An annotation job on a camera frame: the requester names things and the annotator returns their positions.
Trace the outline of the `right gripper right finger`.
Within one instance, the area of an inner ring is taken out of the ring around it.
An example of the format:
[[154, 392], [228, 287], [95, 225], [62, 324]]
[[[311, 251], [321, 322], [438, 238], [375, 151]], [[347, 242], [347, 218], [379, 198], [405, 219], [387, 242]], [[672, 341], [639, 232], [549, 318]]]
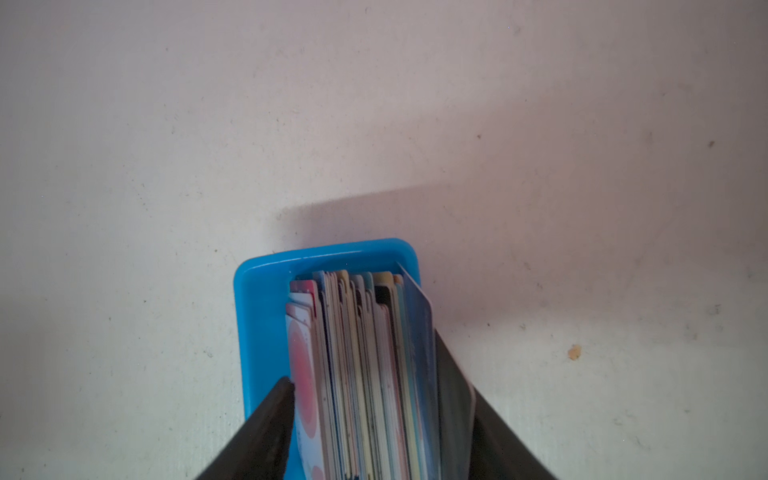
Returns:
[[555, 480], [476, 390], [469, 479]]

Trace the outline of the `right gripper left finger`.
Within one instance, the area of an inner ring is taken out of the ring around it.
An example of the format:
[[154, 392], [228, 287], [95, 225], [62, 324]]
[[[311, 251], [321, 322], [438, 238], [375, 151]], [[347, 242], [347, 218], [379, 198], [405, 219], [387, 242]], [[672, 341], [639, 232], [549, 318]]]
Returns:
[[284, 376], [197, 478], [283, 479], [294, 417], [295, 386]]

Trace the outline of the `dark grey credit card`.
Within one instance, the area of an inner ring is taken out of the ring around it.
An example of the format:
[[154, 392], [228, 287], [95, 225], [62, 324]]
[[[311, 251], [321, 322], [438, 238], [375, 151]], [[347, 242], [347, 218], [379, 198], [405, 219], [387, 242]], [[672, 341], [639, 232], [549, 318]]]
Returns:
[[469, 478], [476, 393], [438, 332], [435, 333], [441, 478]]

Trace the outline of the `blue credit card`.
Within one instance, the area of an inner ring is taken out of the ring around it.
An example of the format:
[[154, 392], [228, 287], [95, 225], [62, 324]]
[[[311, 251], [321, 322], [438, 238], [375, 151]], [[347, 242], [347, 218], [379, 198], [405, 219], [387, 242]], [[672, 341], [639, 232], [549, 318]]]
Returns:
[[420, 285], [399, 265], [405, 305], [405, 337], [413, 364], [426, 479], [441, 478], [439, 408], [432, 306]]

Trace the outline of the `blue plastic card tray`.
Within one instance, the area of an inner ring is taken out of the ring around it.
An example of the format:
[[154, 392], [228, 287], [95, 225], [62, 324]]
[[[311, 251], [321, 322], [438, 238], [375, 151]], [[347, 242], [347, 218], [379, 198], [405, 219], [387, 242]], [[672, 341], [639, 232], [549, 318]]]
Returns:
[[[402, 265], [420, 285], [417, 256], [401, 240], [384, 239], [272, 254], [244, 262], [234, 277], [245, 413], [250, 416], [282, 377], [291, 379], [285, 305], [289, 284], [319, 271], [391, 272]], [[285, 477], [305, 476], [295, 417]]]

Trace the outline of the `stack of credit cards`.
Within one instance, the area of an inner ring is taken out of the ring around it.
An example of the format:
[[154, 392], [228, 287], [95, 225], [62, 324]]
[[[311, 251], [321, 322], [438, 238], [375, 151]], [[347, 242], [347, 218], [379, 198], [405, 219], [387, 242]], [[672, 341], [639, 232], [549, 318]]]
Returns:
[[285, 305], [298, 450], [309, 479], [425, 479], [405, 277], [319, 271]]

